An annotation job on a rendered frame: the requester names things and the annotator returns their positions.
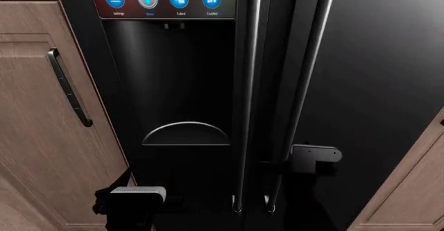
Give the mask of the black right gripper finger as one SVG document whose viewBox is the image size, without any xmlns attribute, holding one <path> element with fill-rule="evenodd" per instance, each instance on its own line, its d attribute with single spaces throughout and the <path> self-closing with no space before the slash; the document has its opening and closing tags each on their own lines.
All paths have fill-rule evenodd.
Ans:
<svg viewBox="0 0 444 231">
<path fill-rule="evenodd" d="M 260 169 L 290 169 L 290 164 L 288 162 L 257 162 L 257 165 Z"/>
</svg>

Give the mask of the chrome handle of plain door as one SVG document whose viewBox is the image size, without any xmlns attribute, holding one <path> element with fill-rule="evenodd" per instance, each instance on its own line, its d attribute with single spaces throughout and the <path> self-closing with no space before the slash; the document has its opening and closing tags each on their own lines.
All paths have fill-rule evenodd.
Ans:
<svg viewBox="0 0 444 231">
<path fill-rule="evenodd" d="M 284 37 L 282 66 L 275 97 L 269 147 L 271 157 L 265 162 L 286 162 L 295 144 L 295 135 L 314 72 L 323 33 L 333 0 L 296 0 L 288 17 L 290 23 Z M 266 172 L 264 209 L 273 213 L 278 201 L 281 176 Z"/>
</svg>

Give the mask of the wooden cabinet beside plain door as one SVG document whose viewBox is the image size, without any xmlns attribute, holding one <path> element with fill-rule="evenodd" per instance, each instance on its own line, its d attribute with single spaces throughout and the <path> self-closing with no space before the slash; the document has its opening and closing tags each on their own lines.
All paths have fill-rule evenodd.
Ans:
<svg viewBox="0 0 444 231">
<path fill-rule="evenodd" d="M 347 231 L 444 231 L 444 107 Z"/>
</svg>

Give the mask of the semicircular black dispenser tray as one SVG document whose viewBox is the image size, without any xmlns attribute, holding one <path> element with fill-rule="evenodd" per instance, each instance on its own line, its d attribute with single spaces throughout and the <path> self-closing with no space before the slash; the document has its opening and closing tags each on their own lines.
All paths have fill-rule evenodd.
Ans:
<svg viewBox="0 0 444 231">
<path fill-rule="evenodd" d="M 230 138 L 216 126 L 184 121 L 165 124 L 145 136 L 144 146 L 227 146 Z"/>
</svg>

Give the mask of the tall wooden cabinet door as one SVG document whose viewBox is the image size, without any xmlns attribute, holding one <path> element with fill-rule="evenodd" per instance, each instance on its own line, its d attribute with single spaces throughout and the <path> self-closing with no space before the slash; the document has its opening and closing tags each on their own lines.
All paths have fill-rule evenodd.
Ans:
<svg viewBox="0 0 444 231">
<path fill-rule="evenodd" d="M 76 116 L 53 72 L 58 62 L 87 118 Z M 0 35 L 0 171 L 61 231 L 104 231 L 95 191 L 127 168 L 76 47 L 50 35 Z"/>
</svg>

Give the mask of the plain black fridge door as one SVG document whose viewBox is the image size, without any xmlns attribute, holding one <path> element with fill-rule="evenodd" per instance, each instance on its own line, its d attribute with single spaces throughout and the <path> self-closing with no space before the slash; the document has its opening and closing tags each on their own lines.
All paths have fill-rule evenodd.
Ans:
<svg viewBox="0 0 444 231">
<path fill-rule="evenodd" d="M 284 37 L 296 0 L 262 0 L 264 48 L 250 149 L 244 231 L 284 231 L 283 186 L 264 202 Z M 333 0 L 295 141 L 339 149 L 315 197 L 338 231 L 368 201 L 444 107 L 444 0 Z"/>
</svg>

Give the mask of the small wooden cabinet panel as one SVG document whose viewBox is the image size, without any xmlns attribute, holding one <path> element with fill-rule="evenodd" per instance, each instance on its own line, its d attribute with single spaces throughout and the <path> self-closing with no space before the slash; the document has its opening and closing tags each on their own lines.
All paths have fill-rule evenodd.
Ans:
<svg viewBox="0 0 444 231">
<path fill-rule="evenodd" d="M 60 0 L 0 0 L 0 33 L 61 35 L 69 24 Z"/>
</svg>

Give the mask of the black fridge door with dispenser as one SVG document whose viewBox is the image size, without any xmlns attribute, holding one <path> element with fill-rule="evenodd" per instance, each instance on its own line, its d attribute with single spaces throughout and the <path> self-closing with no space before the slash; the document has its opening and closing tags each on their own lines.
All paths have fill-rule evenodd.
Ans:
<svg viewBox="0 0 444 231">
<path fill-rule="evenodd" d="M 156 230 L 244 231 L 243 211 L 232 210 L 237 0 L 232 19 L 103 19 L 94 0 L 61 2 L 132 179 L 166 189 Z M 142 145 L 155 128 L 184 121 L 220 128 L 230 145 Z"/>
</svg>

